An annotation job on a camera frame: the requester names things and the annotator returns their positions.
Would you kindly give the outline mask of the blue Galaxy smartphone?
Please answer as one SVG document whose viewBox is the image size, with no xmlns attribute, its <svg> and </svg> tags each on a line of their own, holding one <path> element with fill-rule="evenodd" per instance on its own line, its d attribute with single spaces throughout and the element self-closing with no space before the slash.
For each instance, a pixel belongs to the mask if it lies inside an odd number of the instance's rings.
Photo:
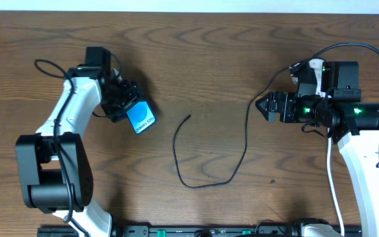
<svg viewBox="0 0 379 237">
<path fill-rule="evenodd" d="M 156 123 L 156 117 L 147 101 L 140 101 L 127 111 L 127 117 L 136 134 L 141 134 Z"/>
</svg>

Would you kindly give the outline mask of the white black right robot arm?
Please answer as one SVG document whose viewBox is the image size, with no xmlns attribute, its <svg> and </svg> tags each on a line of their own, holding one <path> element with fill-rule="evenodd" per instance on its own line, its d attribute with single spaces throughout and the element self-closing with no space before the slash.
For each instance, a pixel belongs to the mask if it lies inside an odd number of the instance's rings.
<svg viewBox="0 0 379 237">
<path fill-rule="evenodd" d="M 363 236 L 379 236 L 379 104 L 363 103 L 356 61 L 291 66 L 295 92 L 273 91 L 256 108 L 267 121 L 325 126 L 347 165 Z"/>
</svg>

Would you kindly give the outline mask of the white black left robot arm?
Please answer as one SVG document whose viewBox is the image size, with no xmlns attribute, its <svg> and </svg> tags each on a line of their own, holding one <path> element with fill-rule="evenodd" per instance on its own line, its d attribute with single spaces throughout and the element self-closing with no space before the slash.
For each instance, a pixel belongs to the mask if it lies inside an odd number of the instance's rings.
<svg viewBox="0 0 379 237">
<path fill-rule="evenodd" d="M 49 118 L 15 144 L 24 203 L 62 219 L 78 236 L 120 236 L 112 214 L 93 197 L 82 138 L 97 106 L 112 122 L 128 119 L 137 134 L 156 118 L 139 85 L 109 66 L 79 65 L 59 77 L 63 93 Z"/>
</svg>

